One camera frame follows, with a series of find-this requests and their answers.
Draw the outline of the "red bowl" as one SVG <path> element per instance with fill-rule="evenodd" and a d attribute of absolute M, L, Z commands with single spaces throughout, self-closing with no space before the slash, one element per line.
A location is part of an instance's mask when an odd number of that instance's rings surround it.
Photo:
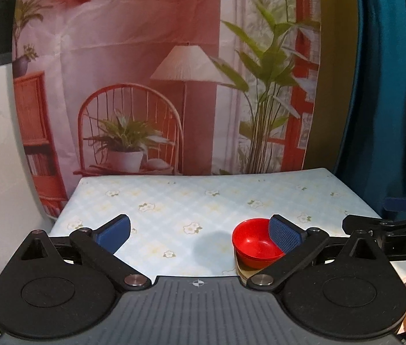
<path fill-rule="evenodd" d="M 251 269 L 264 269 L 285 256 L 270 238 L 268 225 L 267 218 L 252 218 L 239 223 L 232 232 L 238 261 Z"/>

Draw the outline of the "teal blue curtain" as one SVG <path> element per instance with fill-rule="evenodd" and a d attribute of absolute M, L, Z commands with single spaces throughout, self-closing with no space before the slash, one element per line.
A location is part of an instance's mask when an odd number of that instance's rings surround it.
<path fill-rule="evenodd" d="M 336 176 L 375 212 L 406 197 L 406 0 L 357 0 L 357 63 Z"/>

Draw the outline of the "floral checkered tablecloth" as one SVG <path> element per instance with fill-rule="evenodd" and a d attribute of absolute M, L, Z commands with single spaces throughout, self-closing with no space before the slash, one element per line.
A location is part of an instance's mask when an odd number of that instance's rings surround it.
<path fill-rule="evenodd" d="M 342 235 L 349 214 L 374 211 L 325 169 L 266 175 L 105 176 L 82 179 L 52 234 L 96 228 L 121 213 L 132 223 L 117 256 L 162 284 L 130 300 L 71 344 L 320 344 L 272 317 L 271 301 L 245 294 L 232 231 L 279 214 Z"/>

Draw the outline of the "printed room backdrop curtain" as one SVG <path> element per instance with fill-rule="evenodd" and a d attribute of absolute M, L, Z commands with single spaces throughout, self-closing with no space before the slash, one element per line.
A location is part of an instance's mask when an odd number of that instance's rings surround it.
<path fill-rule="evenodd" d="M 337 162 L 357 0 L 16 0 L 14 91 L 45 213 L 83 177 Z"/>

